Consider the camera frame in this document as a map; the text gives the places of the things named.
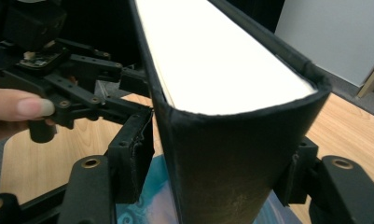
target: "black machine part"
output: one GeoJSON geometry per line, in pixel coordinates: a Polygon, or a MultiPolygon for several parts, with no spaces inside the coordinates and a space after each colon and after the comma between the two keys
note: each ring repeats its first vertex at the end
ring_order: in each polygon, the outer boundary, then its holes
{"type": "Polygon", "coordinates": [[[66,12],[52,1],[0,0],[0,41],[39,51],[59,36],[65,18],[66,12]]]}
{"type": "MultiPolygon", "coordinates": [[[[21,63],[26,60],[17,48],[0,44],[0,88],[28,91],[49,99],[55,106],[55,113],[45,119],[69,129],[74,128],[75,119],[82,118],[103,118],[123,124],[105,155],[109,156],[115,201],[134,203],[139,198],[154,154],[153,109],[111,96],[94,95],[91,83],[97,80],[119,82],[122,65],[105,60],[110,58],[109,54],[94,50],[87,55],[76,55],[66,46],[55,43],[43,50],[40,55],[47,56],[42,56],[40,62],[44,66],[37,67],[38,60],[21,63]],[[69,79],[70,74],[76,74],[73,76],[76,82],[69,79]]],[[[56,133],[55,126],[47,125],[43,119],[29,121],[29,128],[31,138],[37,143],[50,141],[56,133]]]]}
{"type": "Polygon", "coordinates": [[[318,146],[305,137],[274,187],[284,206],[312,197],[312,224],[374,224],[374,182],[354,161],[316,158],[318,146]]]}

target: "book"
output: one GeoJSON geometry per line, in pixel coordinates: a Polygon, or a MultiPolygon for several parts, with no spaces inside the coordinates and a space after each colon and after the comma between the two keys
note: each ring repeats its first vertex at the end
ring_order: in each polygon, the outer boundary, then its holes
{"type": "Polygon", "coordinates": [[[315,93],[219,9],[204,0],[136,0],[168,104],[205,115],[283,105],[315,93]]]}

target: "hole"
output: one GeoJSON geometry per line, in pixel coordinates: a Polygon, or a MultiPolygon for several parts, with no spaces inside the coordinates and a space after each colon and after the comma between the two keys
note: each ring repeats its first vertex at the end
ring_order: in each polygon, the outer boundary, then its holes
{"type": "Polygon", "coordinates": [[[89,159],[87,161],[85,161],[84,163],[82,163],[82,167],[84,168],[93,168],[93,167],[96,167],[100,164],[100,161],[97,160],[97,159],[89,159]]]}
{"type": "Polygon", "coordinates": [[[332,163],[336,166],[338,166],[339,168],[341,169],[345,169],[345,170],[351,170],[353,169],[353,165],[347,161],[344,161],[344,160],[340,160],[340,159],[334,159],[332,161],[332,163]]]}
{"type": "Polygon", "coordinates": [[[61,102],[60,102],[60,105],[61,105],[61,106],[68,106],[68,105],[69,105],[69,102],[68,102],[68,101],[61,101],[61,102]]]}
{"type": "Polygon", "coordinates": [[[100,103],[100,99],[97,98],[97,97],[93,97],[93,98],[90,99],[90,102],[93,103],[93,104],[98,104],[98,103],[100,103]]]}
{"type": "Polygon", "coordinates": [[[128,145],[128,142],[126,142],[126,141],[122,141],[122,142],[119,143],[119,145],[120,145],[121,147],[126,147],[126,146],[128,145]]]}

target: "black metal bracket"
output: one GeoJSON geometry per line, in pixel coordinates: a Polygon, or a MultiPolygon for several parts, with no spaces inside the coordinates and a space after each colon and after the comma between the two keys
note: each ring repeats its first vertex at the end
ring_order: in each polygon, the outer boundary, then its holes
{"type": "Polygon", "coordinates": [[[313,224],[374,223],[374,182],[354,161],[316,158],[318,146],[305,137],[274,187],[284,206],[312,197],[313,224]]]}

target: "human hand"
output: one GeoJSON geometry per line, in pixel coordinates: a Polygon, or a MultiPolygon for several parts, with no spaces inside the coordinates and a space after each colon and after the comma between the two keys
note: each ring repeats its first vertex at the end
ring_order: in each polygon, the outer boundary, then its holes
{"type": "Polygon", "coordinates": [[[27,129],[29,119],[55,111],[51,101],[26,91],[0,89],[0,140],[27,129]]]}

